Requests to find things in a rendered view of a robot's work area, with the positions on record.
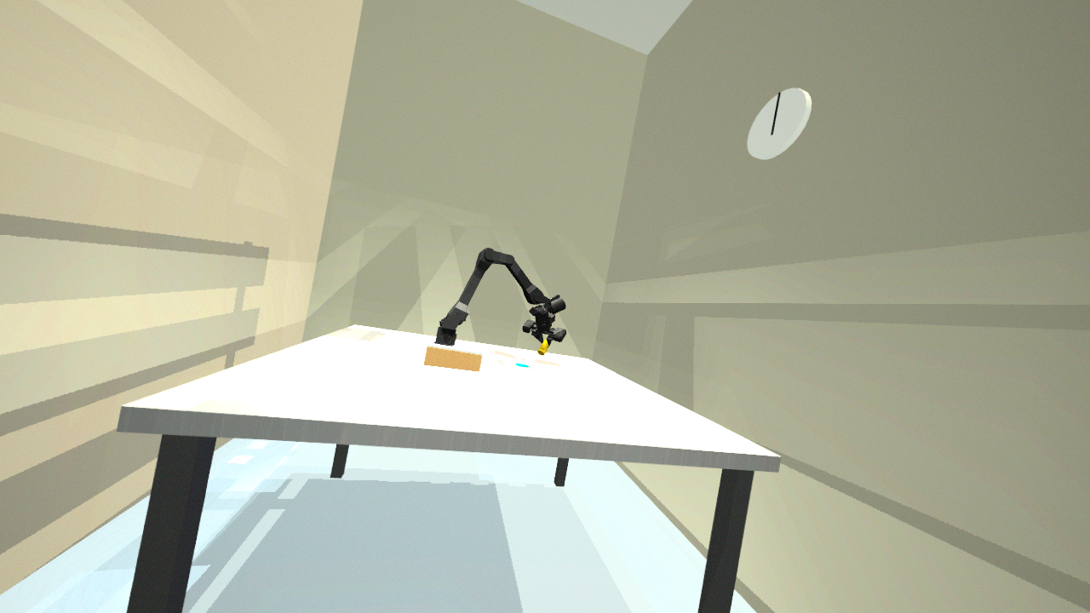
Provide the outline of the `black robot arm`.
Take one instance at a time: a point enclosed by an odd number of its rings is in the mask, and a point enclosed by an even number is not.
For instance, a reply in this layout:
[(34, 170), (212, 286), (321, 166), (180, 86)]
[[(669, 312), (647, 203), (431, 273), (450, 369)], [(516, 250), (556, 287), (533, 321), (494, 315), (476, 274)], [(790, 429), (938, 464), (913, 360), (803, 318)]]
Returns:
[(476, 267), (473, 271), (472, 276), (468, 279), (467, 289), (463, 290), (458, 302), (453, 304), (450, 312), (448, 312), (446, 318), (440, 318), (439, 330), (437, 330), (436, 341), (433, 344), (440, 344), (446, 346), (451, 346), (456, 344), (456, 327), (467, 321), (467, 316), (470, 313), (467, 311), (468, 302), (471, 301), (472, 296), (475, 290), (479, 289), (480, 279), (483, 277), (485, 272), (491, 267), (491, 264), (501, 264), (507, 267), (514, 276), (514, 283), (519, 283), (523, 290), (523, 295), (530, 304), (538, 304), (538, 306), (532, 306), (529, 312), (532, 313), (532, 317), (535, 317), (537, 322), (546, 322), (549, 318), (550, 326), (552, 322), (555, 322), (555, 313), (562, 311), (566, 305), (562, 301), (561, 296), (552, 296), (549, 299), (547, 296), (542, 295), (541, 290), (533, 284), (530, 283), (528, 276), (520, 268), (517, 261), (512, 255), (504, 255), (501, 252), (497, 252), (494, 249), (486, 248), (482, 249), (479, 253), (479, 261), (476, 261)]

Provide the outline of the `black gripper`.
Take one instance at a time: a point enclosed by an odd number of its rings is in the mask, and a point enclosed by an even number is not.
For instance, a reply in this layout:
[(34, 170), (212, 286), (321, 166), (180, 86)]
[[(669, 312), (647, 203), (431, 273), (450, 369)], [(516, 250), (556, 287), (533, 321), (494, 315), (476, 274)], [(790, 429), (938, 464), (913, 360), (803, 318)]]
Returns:
[(550, 341), (562, 342), (562, 339), (564, 339), (565, 335), (567, 335), (567, 330), (565, 330), (565, 329), (550, 329), (549, 318), (548, 318), (548, 321), (542, 322), (542, 323), (537, 322), (536, 318), (535, 318), (535, 321), (532, 321), (532, 318), (528, 318), (528, 321), (525, 322), (525, 324), (523, 324), (523, 330), (525, 330), (525, 333), (530, 333), (530, 330), (532, 329), (532, 336), (534, 336), (535, 338), (537, 338), (541, 344), (542, 344), (542, 334), (545, 334), (545, 335), (548, 334), (548, 345), (549, 346), (550, 346)]

